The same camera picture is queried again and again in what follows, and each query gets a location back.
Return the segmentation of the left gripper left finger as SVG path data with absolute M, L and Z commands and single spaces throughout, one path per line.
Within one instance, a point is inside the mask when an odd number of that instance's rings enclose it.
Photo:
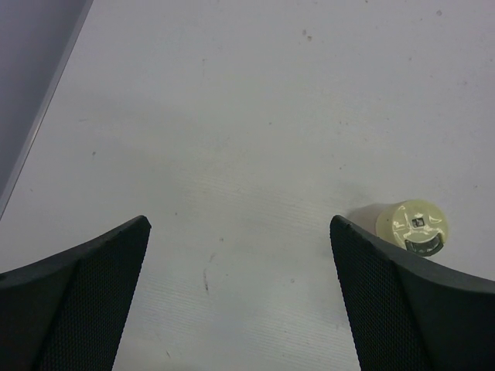
M 110 370 L 150 234 L 145 216 L 1 275 L 3 370 Z

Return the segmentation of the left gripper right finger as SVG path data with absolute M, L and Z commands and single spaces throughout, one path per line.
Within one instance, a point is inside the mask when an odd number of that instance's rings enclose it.
M 362 370 L 492 370 L 494 282 L 396 247 L 342 216 L 329 238 Z

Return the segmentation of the yellow lid spice jar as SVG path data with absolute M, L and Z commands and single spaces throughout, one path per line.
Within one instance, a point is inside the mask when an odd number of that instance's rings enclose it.
M 437 254 L 449 236 L 444 212 L 423 199 L 374 203 L 352 210 L 347 218 L 382 240 L 425 258 Z

